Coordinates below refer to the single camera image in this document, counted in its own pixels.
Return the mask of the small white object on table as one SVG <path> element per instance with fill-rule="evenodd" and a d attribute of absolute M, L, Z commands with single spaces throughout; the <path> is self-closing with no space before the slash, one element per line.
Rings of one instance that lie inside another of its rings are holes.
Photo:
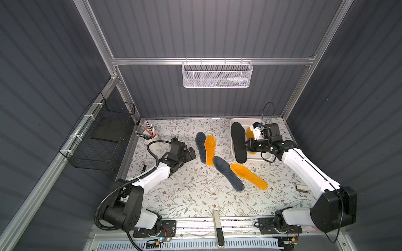
<path fill-rule="evenodd" d="M 296 185 L 296 190 L 302 193 L 310 193 L 311 189 L 306 185 Z"/>

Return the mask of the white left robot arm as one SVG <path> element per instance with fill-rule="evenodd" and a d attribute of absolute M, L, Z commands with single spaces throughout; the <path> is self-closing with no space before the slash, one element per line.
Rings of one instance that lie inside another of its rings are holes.
<path fill-rule="evenodd" d="M 156 143 L 167 143 L 170 151 L 157 157 L 151 150 Z M 156 140 L 147 144 L 147 151 L 156 164 L 142 174 L 128 180 L 118 179 L 112 191 L 95 210 L 94 223 L 104 231 L 134 230 L 156 235 L 162 228 L 162 216 L 142 207 L 143 197 L 161 181 L 171 177 L 185 163 L 196 159 L 195 150 L 173 138 L 170 141 Z"/>

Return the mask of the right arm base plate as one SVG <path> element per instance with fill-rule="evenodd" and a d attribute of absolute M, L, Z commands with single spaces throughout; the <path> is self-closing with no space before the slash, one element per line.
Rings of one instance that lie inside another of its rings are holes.
<path fill-rule="evenodd" d="M 289 225 L 280 217 L 264 217 L 258 218 L 254 223 L 254 227 L 258 228 L 261 234 L 291 234 L 296 235 L 303 232 L 300 225 Z"/>

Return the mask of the black insole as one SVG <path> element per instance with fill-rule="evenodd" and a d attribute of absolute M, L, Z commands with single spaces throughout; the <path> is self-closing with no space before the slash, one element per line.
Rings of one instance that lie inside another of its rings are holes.
<path fill-rule="evenodd" d="M 247 151 L 245 147 L 246 132 L 243 126 L 238 122 L 234 122 L 231 125 L 230 133 L 235 159 L 240 164 L 245 163 L 247 161 Z"/>

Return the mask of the white pen cup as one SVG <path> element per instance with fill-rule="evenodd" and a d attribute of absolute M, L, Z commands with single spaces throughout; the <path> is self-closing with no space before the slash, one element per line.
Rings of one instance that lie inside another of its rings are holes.
<path fill-rule="evenodd" d="M 151 150 L 155 150 L 160 145 L 160 143 L 156 142 L 160 140 L 156 129 L 152 126 L 152 124 L 149 124 L 147 121 L 145 121 L 144 123 L 140 123 L 140 128 L 135 131 L 135 134 L 136 136 L 143 139 L 145 146 L 155 142 L 155 144 L 152 144 L 150 146 Z"/>

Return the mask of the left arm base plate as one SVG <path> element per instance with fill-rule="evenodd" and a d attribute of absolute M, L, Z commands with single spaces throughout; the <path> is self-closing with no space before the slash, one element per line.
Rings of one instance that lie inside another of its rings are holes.
<path fill-rule="evenodd" d="M 132 236 L 134 238 L 149 238 L 149 237 L 175 237 L 177 230 L 176 220 L 161 220 L 151 229 L 134 229 Z"/>

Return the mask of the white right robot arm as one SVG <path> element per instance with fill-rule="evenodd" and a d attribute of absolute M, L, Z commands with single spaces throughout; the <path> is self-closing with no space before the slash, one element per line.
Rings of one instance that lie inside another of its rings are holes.
<path fill-rule="evenodd" d="M 320 170 L 292 140 L 283 140 L 277 124 L 255 122 L 253 137 L 244 142 L 248 152 L 270 153 L 290 167 L 310 189 L 316 203 L 310 208 L 289 207 L 276 211 L 274 226 L 284 232 L 307 225 L 324 233 L 352 225 L 357 220 L 357 193 Z"/>

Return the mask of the dark grey insole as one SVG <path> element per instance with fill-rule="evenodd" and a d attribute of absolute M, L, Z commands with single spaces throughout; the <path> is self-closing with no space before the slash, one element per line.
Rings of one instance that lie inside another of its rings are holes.
<path fill-rule="evenodd" d="M 206 149 L 205 149 L 206 135 L 203 132 L 198 132 L 195 137 L 195 143 L 198 149 L 200 160 L 206 164 Z"/>
<path fill-rule="evenodd" d="M 214 167 L 229 181 L 235 191 L 241 192 L 245 189 L 243 182 L 231 170 L 229 163 L 221 157 L 213 157 Z"/>

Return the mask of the yellow fleece insole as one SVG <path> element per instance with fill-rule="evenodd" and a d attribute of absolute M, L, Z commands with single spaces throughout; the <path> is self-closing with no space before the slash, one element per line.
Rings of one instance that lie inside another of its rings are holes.
<path fill-rule="evenodd" d="M 213 135 L 207 136 L 204 146 L 206 150 L 206 164 L 208 166 L 214 166 L 213 158 L 215 157 L 215 149 L 216 149 L 215 137 Z"/>

